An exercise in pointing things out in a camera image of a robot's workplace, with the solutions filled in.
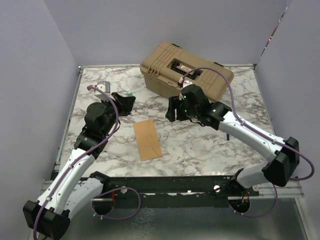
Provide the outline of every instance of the toolbox handle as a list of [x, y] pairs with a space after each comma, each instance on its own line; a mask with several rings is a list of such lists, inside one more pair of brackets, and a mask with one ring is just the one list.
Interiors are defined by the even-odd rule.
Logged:
[[[181, 70], [180, 68], [177, 68], [177, 66], [179, 66], [179, 65], [180, 65], [180, 62], [177, 61], [177, 60], [174, 60], [172, 62], [172, 64], [171, 64], [170, 69], [175, 71], [175, 72], [177, 72], [178, 74], [185, 75], [187, 72]], [[201, 71], [200, 70], [195, 70], [192, 75], [188, 74], [187, 77], [192, 79], [192, 80], [195, 80], [196, 77], [198, 77], [200, 75], [201, 75]]]

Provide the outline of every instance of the white marble table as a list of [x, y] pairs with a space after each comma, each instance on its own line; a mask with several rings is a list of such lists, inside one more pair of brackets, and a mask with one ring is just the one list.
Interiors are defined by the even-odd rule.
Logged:
[[[234, 72], [231, 83], [239, 115], [262, 129], [272, 132], [252, 67], [229, 67]], [[98, 81], [111, 82], [111, 91], [126, 94], [130, 89], [136, 102], [131, 115], [121, 117], [121, 128], [110, 139], [96, 162], [85, 172], [88, 177], [100, 171], [111, 177], [227, 175], [263, 161], [253, 149], [226, 134], [189, 121], [169, 122], [165, 118], [168, 100], [146, 89], [137, 66], [85, 68], [61, 156], [61, 166], [68, 159], [77, 136], [85, 125], [88, 105], [98, 99], [86, 87]], [[231, 105], [227, 91], [221, 100]], [[140, 161], [133, 123], [153, 119], [163, 156]]]

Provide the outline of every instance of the tan toolbox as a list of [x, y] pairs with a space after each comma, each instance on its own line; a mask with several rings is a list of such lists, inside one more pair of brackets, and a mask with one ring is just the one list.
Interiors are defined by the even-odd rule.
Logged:
[[[229, 82], [234, 73], [222, 65], [204, 60], [183, 50], [180, 46], [162, 42], [141, 64], [140, 71], [144, 75], [147, 89], [166, 98], [178, 96], [179, 78], [193, 68], [212, 67], [225, 75]], [[219, 101], [228, 85], [216, 72], [202, 69], [191, 73], [189, 78], [200, 86], [206, 96], [213, 102]]]

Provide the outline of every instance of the manila envelope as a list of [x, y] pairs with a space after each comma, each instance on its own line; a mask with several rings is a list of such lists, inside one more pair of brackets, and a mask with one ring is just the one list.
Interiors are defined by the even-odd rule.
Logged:
[[135, 122], [133, 129], [141, 161], [162, 156], [155, 124], [152, 119]]

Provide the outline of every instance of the gray wall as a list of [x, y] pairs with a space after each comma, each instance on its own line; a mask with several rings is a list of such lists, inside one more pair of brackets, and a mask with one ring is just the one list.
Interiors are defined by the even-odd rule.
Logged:
[[167, 41], [224, 64], [257, 63], [286, 0], [44, 0], [80, 65], [139, 64]]
[[50, 176], [78, 67], [42, 0], [0, 7], [0, 238], [27, 239], [22, 208]]
[[[314, 177], [301, 184], [320, 237], [319, 13], [319, 0], [294, 0], [256, 73], [276, 133], [297, 138], [301, 152], [314, 162]], [[310, 173], [303, 159], [298, 173]]]

